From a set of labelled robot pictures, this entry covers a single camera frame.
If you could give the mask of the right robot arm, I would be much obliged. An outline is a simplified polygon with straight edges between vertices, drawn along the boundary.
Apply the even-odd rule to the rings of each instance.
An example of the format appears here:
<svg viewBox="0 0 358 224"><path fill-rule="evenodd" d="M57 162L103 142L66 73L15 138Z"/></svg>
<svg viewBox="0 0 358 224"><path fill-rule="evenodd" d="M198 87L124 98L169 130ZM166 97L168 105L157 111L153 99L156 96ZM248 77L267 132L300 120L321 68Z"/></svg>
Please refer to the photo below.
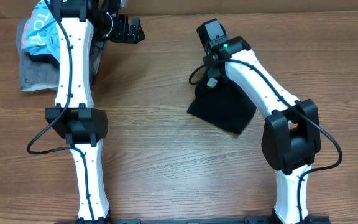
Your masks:
<svg viewBox="0 0 358 224"><path fill-rule="evenodd" d="M240 134L256 113L264 119L261 149L276 176L276 202L268 216L247 223L327 223L306 206L308 176L321 149L318 109L284 89L261 65L243 37L230 38L212 19L197 28L204 75L195 82L189 114Z"/></svg>

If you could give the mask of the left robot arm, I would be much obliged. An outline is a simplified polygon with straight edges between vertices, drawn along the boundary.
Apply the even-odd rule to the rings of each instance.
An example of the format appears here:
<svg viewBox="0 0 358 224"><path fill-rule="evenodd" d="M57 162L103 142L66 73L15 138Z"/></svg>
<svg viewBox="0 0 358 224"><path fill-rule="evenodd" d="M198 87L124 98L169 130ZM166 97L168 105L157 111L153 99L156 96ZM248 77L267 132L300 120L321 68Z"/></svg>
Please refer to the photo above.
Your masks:
<svg viewBox="0 0 358 224"><path fill-rule="evenodd" d="M60 45L60 68L55 105L45 118L66 141L73 156L78 183L77 223L111 223L102 169L107 114L94 107L91 46L107 41L137 44L145 39L139 18L132 21L119 10L125 1L52 1Z"/></svg>

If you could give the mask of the black t-shirt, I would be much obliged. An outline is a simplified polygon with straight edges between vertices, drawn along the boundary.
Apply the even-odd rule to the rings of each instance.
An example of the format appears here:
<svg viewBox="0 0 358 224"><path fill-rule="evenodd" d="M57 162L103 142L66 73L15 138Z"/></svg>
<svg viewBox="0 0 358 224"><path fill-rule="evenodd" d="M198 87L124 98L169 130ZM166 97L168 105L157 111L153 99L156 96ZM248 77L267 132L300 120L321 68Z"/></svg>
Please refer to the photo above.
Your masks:
<svg viewBox="0 0 358 224"><path fill-rule="evenodd" d="M227 132L241 134L256 112L250 98L232 81L218 81L214 88L205 75L195 88L187 113Z"/></svg>

